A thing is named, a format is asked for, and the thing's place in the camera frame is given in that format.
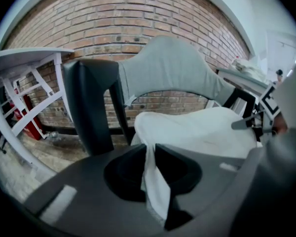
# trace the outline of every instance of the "black baseboard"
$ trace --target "black baseboard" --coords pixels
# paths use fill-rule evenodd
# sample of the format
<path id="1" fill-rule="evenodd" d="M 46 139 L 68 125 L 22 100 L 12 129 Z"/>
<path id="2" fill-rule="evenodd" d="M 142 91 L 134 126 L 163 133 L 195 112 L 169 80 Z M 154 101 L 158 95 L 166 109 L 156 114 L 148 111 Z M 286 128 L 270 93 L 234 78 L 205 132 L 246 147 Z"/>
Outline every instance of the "black baseboard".
<path id="1" fill-rule="evenodd" d="M 130 131 L 135 134 L 134 127 L 129 127 Z M 42 124 L 42 130 L 46 132 L 59 132 L 60 134 L 66 134 L 66 135 L 78 135 L 76 129 L 73 127 L 57 127 L 57 126 L 49 126 L 49 125 L 43 125 Z M 111 135 L 122 135 L 123 131 L 121 128 L 110 128 L 110 134 Z"/>

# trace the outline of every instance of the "brick wall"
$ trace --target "brick wall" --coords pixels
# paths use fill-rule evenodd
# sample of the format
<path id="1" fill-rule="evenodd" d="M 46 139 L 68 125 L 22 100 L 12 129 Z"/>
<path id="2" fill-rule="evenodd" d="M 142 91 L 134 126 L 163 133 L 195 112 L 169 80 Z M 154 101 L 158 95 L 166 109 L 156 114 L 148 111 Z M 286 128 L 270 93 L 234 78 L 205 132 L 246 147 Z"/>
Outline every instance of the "brick wall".
<path id="1" fill-rule="evenodd" d="M 5 48 L 64 47 L 75 50 L 67 59 L 121 60 L 134 56 L 156 35 L 186 40 L 212 69 L 226 68 L 235 56 L 249 57 L 238 31 L 208 0 L 43 0 L 13 30 Z M 39 72 L 57 91 L 54 67 L 48 64 Z M 22 90 L 34 84 L 32 76 L 20 82 Z M 47 97 L 40 88 L 29 96 L 34 105 Z M 187 113 L 203 109 L 206 101 L 185 92 L 153 92 L 138 98 L 126 113 L 132 125 L 142 111 Z M 109 125 L 117 127 L 108 92 L 105 102 Z M 45 125 L 73 127 L 62 100 L 39 118 Z"/>

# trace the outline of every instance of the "gray chair backrest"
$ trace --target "gray chair backrest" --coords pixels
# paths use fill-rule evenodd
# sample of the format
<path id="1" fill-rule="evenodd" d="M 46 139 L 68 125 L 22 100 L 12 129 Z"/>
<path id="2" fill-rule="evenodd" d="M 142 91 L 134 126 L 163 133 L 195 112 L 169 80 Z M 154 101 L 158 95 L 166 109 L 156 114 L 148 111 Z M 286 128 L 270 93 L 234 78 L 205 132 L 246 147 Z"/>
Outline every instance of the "gray chair backrest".
<path id="1" fill-rule="evenodd" d="M 235 89 L 211 70 L 192 45 L 168 36 L 152 38 L 136 56 L 118 63 L 126 105 L 163 90 L 194 93 L 224 105 Z"/>

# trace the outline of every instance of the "floor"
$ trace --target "floor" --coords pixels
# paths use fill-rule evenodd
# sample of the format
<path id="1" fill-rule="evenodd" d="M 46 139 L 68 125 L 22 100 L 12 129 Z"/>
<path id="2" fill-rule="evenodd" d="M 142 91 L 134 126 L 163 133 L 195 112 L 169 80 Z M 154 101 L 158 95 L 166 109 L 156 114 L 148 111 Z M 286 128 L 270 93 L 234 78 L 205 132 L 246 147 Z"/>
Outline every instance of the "floor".
<path id="1" fill-rule="evenodd" d="M 87 157 L 78 136 L 57 135 L 36 141 L 26 134 L 19 139 L 32 152 L 56 172 L 61 171 L 73 162 Z M 51 176 L 29 165 L 6 143 L 6 154 L 0 151 L 0 185 L 1 188 L 24 202 L 26 198 Z"/>

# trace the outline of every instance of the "red object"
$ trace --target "red object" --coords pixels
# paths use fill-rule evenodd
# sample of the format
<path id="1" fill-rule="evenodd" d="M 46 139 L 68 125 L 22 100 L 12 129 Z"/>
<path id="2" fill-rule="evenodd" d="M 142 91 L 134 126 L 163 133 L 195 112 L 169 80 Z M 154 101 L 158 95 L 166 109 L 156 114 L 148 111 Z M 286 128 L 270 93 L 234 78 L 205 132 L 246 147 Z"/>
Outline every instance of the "red object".
<path id="1" fill-rule="evenodd" d="M 32 103 L 31 103 L 31 100 L 30 98 L 28 97 L 28 95 L 24 95 L 23 96 L 23 99 L 24 99 L 24 102 L 27 106 L 27 108 L 29 109 L 29 111 L 31 109 L 33 109 L 33 106 L 32 106 Z M 10 103 L 10 106 L 11 108 L 14 107 L 14 104 L 13 103 Z M 22 111 L 23 115 L 25 115 L 27 112 L 26 110 L 23 110 Z M 20 120 L 22 118 L 22 115 L 20 113 L 20 111 L 18 109 L 16 109 L 14 111 L 14 114 L 15 114 L 15 117 L 17 118 L 17 120 Z M 42 131 L 42 133 L 44 134 L 45 132 L 42 130 L 41 128 L 41 123 L 38 119 L 38 117 L 35 117 L 34 119 L 34 122 L 36 123 L 36 125 L 38 126 L 38 128 Z M 24 127 L 24 131 L 26 132 L 27 135 L 29 135 L 31 138 L 33 139 L 36 139 L 36 140 L 40 140 L 41 138 L 41 135 L 39 134 L 39 132 L 36 130 L 35 126 L 33 125 L 33 122 L 29 122 L 25 127 Z"/>

